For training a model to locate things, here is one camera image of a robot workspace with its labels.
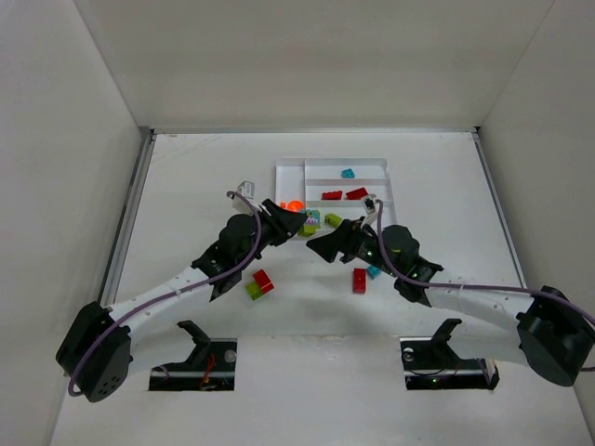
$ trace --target white table surface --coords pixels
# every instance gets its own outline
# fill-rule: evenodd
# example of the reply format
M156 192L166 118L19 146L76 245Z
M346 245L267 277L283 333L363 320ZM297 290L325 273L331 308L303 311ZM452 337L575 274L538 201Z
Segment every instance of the white table surface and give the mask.
M271 196L284 156L386 158L398 222L423 256L477 282L518 283L469 133L160 135L117 299L217 238L233 214L225 190L250 179ZM455 313L409 304L388 277L352 295L359 265L327 265L304 243L263 257L254 269L274 292L252 302L237 286L189 315L213 337L239 336L235 391L149 393L137 374L101 403L67 398L52 444L591 444L574 391L527 368L499 363L495 393L406 391L395 335L430 335Z

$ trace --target rectangular opening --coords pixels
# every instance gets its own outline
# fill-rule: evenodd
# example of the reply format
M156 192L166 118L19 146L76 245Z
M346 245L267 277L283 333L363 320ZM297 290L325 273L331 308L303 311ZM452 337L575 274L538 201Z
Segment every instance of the rectangular opening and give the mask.
M405 370L407 390L484 389L494 390L499 382L496 365L491 360L463 360L459 367L438 371Z
M150 391L216 392L235 389L237 339L211 339L205 357L195 364L177 362L151 370Z

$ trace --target lego brick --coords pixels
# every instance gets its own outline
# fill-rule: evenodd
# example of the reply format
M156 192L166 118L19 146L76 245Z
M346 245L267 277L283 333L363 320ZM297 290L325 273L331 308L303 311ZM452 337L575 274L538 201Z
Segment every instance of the lego brick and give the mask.
M368 276L370 277L370 279L375 279L380 274L382 274L382 271L380 269L373 267L373 266L369 266L368 268L366 268L365 272L368 273Z
M341 224L341 221L343 221L343 218L336 216L335 214L326 214L326 216L324 216L324 223L332 226L333 228L338 228Z
M245 286L245 290L248 292L248 295L252 297L252 300L257 300L259 297L264 295L260 287L256 282L251 282Z
M304 223L304 226L308 225L308 226L314 226L316 229L320 229L321 227L321 221L320 221L320 211L317 209L303 209L301 211L299 211L301 214L306 214L308 216L308 219L306 220L306 223Z
M368 194L368 191L365 188L359 188L356 190L352 190L351 192L347 192L345 195L347 196L348 200L360 200Z
M351 289L356 295L365 294L365 269L356 268L353 270L353 283Z
M257 281L260 290L262 290L262 294L265 295L274 288L271 279L269 279L267 273L264 272L264 269L261 269L260 271L257 271L254 274L252 274L252 277L254 277L254 280Z
M323 192L323 200L340 200L341 198L343 198L343 190Z
M315 233L316 227L313 225L304 225L297 231L297 235L301 235L302 237L310 237Z
M341 177L342 178L355 178L355 174L353 173L353 171L351 169L345 169L344 171L341 172Z

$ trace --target white enclosure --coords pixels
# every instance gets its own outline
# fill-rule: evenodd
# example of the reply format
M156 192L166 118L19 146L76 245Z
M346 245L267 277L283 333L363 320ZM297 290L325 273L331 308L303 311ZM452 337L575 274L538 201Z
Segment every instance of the white enclosure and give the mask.
M419 239L423 256L476 282L518 284L475 142L470 132L160 135L116 303L169 279L217 238L233 214L223 193L232 189L230 181L254 180L260 200L272 196L287 174L276 177L279 165L298 154L306 188L317 177L340 181L338 156L353 160L356 176L384 171L397 218ZM369 158L353 159L361 147ZM311 158L321 148L328 158ZM362 266L326 264L303 239L267 248L223 297L195 311L181 304L185 317L209 336L238 337L233 392L150 393L147 371L101 403L67 398L53 444L76 444L78 426L86 426L89 446L197 437L264 446L588 443L574 391L515 364L498 363L502 382L494 393L407 391L397 336L431 335L460 314L409 303L388 275L368 281L365 295L354 295L352 269ZM267 271L275 289L253 302L243 285L258 269ZM485 322L463 320L458 330L466 335L499 333ZM218 423L224 413L239 426ZM529 419L538 422L522 427Z
M284 157L386 159L390 186L375 177L378 184L370 186L392 194L391 216L412 228L424 254L483 282L515 282L520 266L528 284L557 286L595 311L589 281L593 42L592 0L0 2L0 444L50 442L66 383L55 352L76 311L111 282L113 269L111 276L104 273L120 251L111 251L112 241L118 229L131 229L126 222L133 220L136 192L144 198L118 298L167 279L212 241L230 215L221 195L228 188L253 176L258 197L274 196L275 166ZM138 155L151 145L146 140L139 150L139 126L203 135L160 136L142 190L139 172L148 158ZM425 130L403 132L411 126ZM484 165L470 154L474 145L466 145L475 141L461 137L474 126L481 127ZM314 141L315 133L276 145L266 138L278 135L265 136L266 130L324 127L326 133L333 127L333 147L341 150L299 142ZM374 127L375 136L363 127ZM401 128L391 137L400 143L382 146L379 127L385 135ZM427 127L443 131L427 133ZM238 132L249 131L257 133L240 138ZM346 131L350 135L341 136ZM208 133L224 137L196 147L196 138ZM407 140L412 135L427 140ZM444 137L440 144L437 135ZM189 157L216 165L219 151L237 149L227 146L230 141L248 141L250 149L225 160L233 175L208 186L184 179L193 166ZM492 172L495 189L484 169ZM180 173L175 181L173 171ZM307 184L304 171L304 198L315 197L327 180L312 177ZM491 200L495 192L503 214ZM433 203L432 220L450 219L450 238L422 214L419 194ZM504 219L520 263L502 232ZM305 250L303 242L291 245ZM267 258L287 261L281 249ZM53 444L163 444L172 438L192 444L202 439L192 433L217 426L228 413L237 425L210 430L211 444L589 443L573 391L550 387L528 369L502 365L495 395L433 400L400 387L387 390L401 373L391 336L426 334L444 313L411 313L402 299L383 297L382 282L370 283L378 287L370 288L364 305L329 291L336 289L337 269L321 267L315 281L307 279L309 265L293 265L294 277L308 284L308 312L304 295L290 284L284 290L293 307L280 293L268 309L231 294L212 310L213 318L226 315L220 324L203 321L214 334L245 338L238 390L227 398L204 395L212 413L204 414L203 401L189 395L156 403L141 391L144 376L102 404L68 399ZM275 274L280 283L291 282L285 269ZM330 317L332 310L337 314ZM271 324L271 315L288 324L286 333ZM341 361L329 360L334 355ZM369 373L362 363L378 356L384 360L373 370L376 380L357 387ZM312 368L317 375L308 375ZM252 379L256 375L279 392L268 394L270 386ZM582 374L576 386L591 432L594 376ZM515 383L535 392L519 393ZM263 399L250 407L258 394ZM400 406L394 416L392 404L402 399L411 410ZM279 423L271 427L262 413L278 416ZM416 435L428 413L434 430ZM465 413L475 423L462 421ZM322 419L325 424L312 427Z

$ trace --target purple cable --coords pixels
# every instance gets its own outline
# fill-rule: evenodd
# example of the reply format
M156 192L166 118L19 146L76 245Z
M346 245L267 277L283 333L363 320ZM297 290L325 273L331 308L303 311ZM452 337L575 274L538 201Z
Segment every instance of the purple cable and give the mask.
M450 289L457 289L460 290L462 288L468 290L477 290L477 291L502 291L507 293L522 293L526 295L533 295L538 297L543 297L549 300L553 300L561 305L564 305L568 308L573 309L578 314L580 314L583 318L585 318L591 325L595 325L595 318L588 314L585 310L577 305L569 302L568 300L562 299L557 295L553 295L551 293L546 293L545 291L540 290L533 290L531 288L521 288L520 286L505 286L505 285L476 285L476 284L466 284L466 283L427 283L427 282L420 282L414 279L410 279L404 274L402 274L399 270L397 270L392 263L390 263L389 254L387 253L387 248L382 242L382 211L384 210L384 203L382 200L377 200L378 202L378 220L377 220L377 235L379 238L378 245L380 246L380 254L382 254L382 259L387 264L387 267L392 271L399 279L403 282L411 283L415 286L420 286L423 288L450 288ZM585 367L581 369L581 372L595 372L595 367Z
M250 262L253 258L254 258L254 254L256 253L257 249L258 249L258 244L260 243L260 235L262 234L262 224L260 222L260 217L258 216L258 210L256 207L254 207L243 195L241 195L238 192L233 192L233 191L228 191L227 192L227 196L232 198L232 197L237 197L240 200L242 200L252 211L252 214L254 215L254 219L256 220L257 223L257 236L256 239L254 240L254 244L252 245L252 249L250 249L250 252L246 255L246 257L244 258L244 260L242 260L239 264L237 264L235 267L233 267L232 269L222 272L221 274L215 276L215 277L211 277L210 279L206 279L204 281L200 281L197 283L193 283L190 284L188 286L185 286L184 288L181 288L180 291L182 293L186 293L188 291L193 290L194 288L198 288L199 286L203 286L203 285L208 285L210 283L219 281L221 279L224 279L228 276L231 276L232 274L234 274L235 272L239 271L240 269L242 269L248 262ZM88 348L88 350L85 352L85 354L83 355L83 357L81 358L80 361L78 361L78 363L76 364L76 367L74 367L74 372L71 376L71 381L68 384L68 393L71 397L80 397L81 395L83 395L82 391L76 391L74 390L74 385L76 383L76 380L78 379L78 375L81 373L81 371L83 370L83 367L85 367L85 364L87 363L87 361L89 361L89 358L91 358L91 355L93 355L93 353L95 352L95 350L97 350L97 348L99 347L99 345L103 342L103 340L108 337L114 330L116 330L122 323L124 323L125 321L127 321L128 319L130 319L132 316L134 316L137 313L140 313L141 311L143 311L145 308L148 308L152 305L158 304L159 302L162 302L164 300L167 300L171 297L175 297L177 296L175 291L172 291L170 293L167 293L165 295L159 295L154 299L151 299L147 302L145 302L142 305L139 305L138 307L130 310L127 312L127 314L125 314L124 316L122 316L120 319L118 319L117 321L115 321L112 325L110 325L108 327L108 329L103 332L96 340L95 342L93 342L93 344L91 344L91 346Z

